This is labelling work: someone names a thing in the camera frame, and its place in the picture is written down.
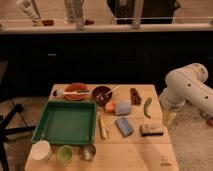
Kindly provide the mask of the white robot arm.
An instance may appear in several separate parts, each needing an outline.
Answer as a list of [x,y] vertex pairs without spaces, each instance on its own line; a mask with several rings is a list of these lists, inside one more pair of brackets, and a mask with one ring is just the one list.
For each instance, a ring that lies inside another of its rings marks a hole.
[[205,85],[208,70],[200,63],[174,69],[165,77],[166,87],[159,95],[163,124],[168,126],[186,101],[197,106],[207,117],[213,118],[213,88]]

